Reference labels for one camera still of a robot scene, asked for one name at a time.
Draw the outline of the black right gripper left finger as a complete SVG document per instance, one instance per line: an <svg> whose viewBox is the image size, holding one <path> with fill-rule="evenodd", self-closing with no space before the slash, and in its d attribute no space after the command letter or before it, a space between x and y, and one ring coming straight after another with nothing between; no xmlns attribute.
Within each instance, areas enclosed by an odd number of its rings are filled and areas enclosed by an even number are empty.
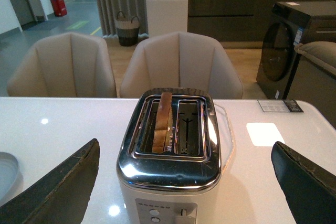
<svg viewBox="0 0 336 224"><path fill-rule="evenodd" d="M1 206L1 223L81 223L99 170L92 139L28 189Z"/></svg>

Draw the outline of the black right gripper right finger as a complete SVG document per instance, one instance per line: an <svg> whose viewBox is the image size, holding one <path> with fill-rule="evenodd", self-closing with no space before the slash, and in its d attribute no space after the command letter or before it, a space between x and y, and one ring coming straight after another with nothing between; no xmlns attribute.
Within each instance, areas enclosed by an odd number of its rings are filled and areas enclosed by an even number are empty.
<svg viewBox="0 0 336 224"><path fill-rule="evenodd" d="M282 142L271 161L296 223L335 223L335 175Z"/></svg>

